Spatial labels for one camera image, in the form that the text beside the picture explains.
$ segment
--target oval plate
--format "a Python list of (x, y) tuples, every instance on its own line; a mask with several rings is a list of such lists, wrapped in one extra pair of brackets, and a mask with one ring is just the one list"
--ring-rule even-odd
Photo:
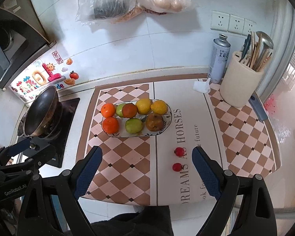
[[(114, 104), (115, 107), (117, 107), (119, 104), (128, 104), (128, 103), (133, 103), (134, 105), (136, 104), (136, 101), (132, 101), (132, 102), (123, 102), (123, 103), (117, 103)], [(162, 117), (164, 119), (164, 128), (161, 131), (149, 131), (146, 127), (145, 127), (145, 120), (146, 117), (148, 116), (148, 114), (146, 115), (141, 115), (141, 114), (136, 114), (136, 116), (134, 118), (138, 118), (143, 122), (143, 129), (141, 131), (139, 131), (138, 133), (135, 134), (130, 134), (126, 131), (125, 129), (125, 123), (127, 120), (129, 120), (129, 118), (121, 118), (119, 117), (117, 114), (114, 115), (114, 117), (118, 120), (119, 122), (119, 131), (117, 133), (114, 134), (107, 134), (110, 137), (137, 137), (137, 136), (157, 136), (159, 134), (162, 134), (171, 124), (171, 119), (172, 119), (172, 113), (171, 113), (171, 108), (167, 105), (167, 112), (166, 114), (163, 114)]]

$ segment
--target checkered mat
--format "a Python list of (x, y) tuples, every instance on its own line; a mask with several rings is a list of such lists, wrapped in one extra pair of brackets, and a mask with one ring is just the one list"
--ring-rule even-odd
[(219, 84), (210, 84), (209, 93), (222, 133), (228, 168), (238, 176), (263, 177), (275, 171), (273, 151), (266, 127), (258, 120), (249, 102), (235, 108), (223, 101)]
[(149, 84), (101, 90), (89, 132), (87, 153), (93, 146), (103, 151), (103, 160), (85, 198), (106, 202), (150, 205), (149, 137), (109, 137), (101, 128), (101, 107), (106, 103), (122, 103), (149, 98)]

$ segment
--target can label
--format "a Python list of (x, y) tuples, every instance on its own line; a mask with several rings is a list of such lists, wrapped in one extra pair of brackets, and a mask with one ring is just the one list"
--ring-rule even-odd
[(213, 42), (211, 62), (208, 71), (208, 77), (211, 78), (211, 82), (218, 83), (221, 81), (229, 56), (229, 51), (230, 47), (222, 47)]

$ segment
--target lemon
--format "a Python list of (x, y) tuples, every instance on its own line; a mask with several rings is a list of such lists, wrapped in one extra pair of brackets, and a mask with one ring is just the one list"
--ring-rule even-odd
[(151, 100), (149, 98), (141, 98), (136, 102), (139, 114), (147, 114), (151, 109)]
[(167, 105), (163, 100), (156, 100), (151, 105), (151, 109), (155, 113), (165, 114), (167, 112)]

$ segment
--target metal ladle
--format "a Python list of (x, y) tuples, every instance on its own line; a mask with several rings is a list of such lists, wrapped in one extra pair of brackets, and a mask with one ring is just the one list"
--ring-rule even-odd
[(262, 32), (262, 31), (258, 31), (258, 32), (256, 32), (256, 34), (259, 38), (259, 42), (261, 41), (263, 43), (262, 52), (261, 52), (261, 54), (258, 58), (258, 61), (256, 63), (256, 65), (258, 67), (261, 63), (261, 59), (263, 58), (263, 55), (268, 51), (268, 49), (271, 49), (271, 50), (274, 49), (274, 44), (273, 44), (271, 37), (268, 36), (266, 33)]

